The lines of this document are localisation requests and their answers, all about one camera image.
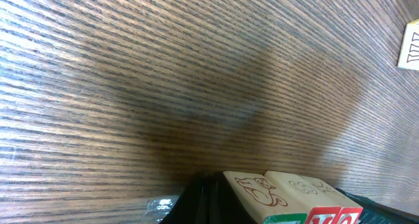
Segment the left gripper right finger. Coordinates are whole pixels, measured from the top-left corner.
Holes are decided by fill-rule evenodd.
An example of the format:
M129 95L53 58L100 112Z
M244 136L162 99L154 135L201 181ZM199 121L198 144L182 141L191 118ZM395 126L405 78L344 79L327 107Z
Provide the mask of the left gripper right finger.
M418 224L417 215L390 208L367 197L353 195L339 188L337 191L363 208L359 218L360 224Z

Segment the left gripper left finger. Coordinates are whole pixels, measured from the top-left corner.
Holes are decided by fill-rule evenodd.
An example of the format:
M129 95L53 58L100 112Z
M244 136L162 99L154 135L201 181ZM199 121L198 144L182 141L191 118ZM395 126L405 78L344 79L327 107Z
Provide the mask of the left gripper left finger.
M196 174L160 224L256 224L221 172Z

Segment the green letter Z block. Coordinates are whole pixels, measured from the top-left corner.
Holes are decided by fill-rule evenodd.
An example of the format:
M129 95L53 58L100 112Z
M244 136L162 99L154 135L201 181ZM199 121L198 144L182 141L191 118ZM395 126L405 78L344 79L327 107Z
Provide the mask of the green letter Z block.
M308 212L284 188L261 174L223 172L248 214L262 224L304 223Z

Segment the red letter M block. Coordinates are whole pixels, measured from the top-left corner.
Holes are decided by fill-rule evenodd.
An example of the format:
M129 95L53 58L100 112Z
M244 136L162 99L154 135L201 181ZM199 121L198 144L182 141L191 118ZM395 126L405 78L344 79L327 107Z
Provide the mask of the red letter M block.
M286 191L308 214L305 224L336 224L341 206L296 174L267 171L270 181Z

